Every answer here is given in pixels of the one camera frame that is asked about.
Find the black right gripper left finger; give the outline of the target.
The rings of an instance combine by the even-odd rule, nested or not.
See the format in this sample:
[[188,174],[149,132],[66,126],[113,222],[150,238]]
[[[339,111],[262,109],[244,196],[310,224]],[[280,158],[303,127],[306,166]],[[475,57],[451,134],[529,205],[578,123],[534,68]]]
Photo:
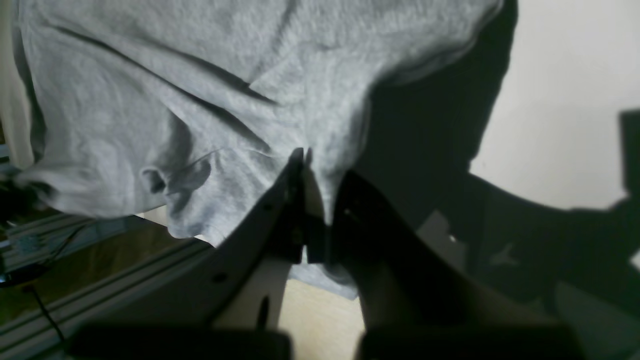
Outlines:
[[216,249],[166,284],[110,312],[100,325],[161,338],[276,328],[290,269],[307,242],[304,151],[292,151],[274,185]]

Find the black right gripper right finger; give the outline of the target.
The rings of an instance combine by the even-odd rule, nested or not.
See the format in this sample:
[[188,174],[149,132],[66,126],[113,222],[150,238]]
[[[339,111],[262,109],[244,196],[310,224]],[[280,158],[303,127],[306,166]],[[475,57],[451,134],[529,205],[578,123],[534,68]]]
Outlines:
[[359,291],[357,360],[570,358],[567,326],[447,264],[353,172],[339,187],[330,249]]

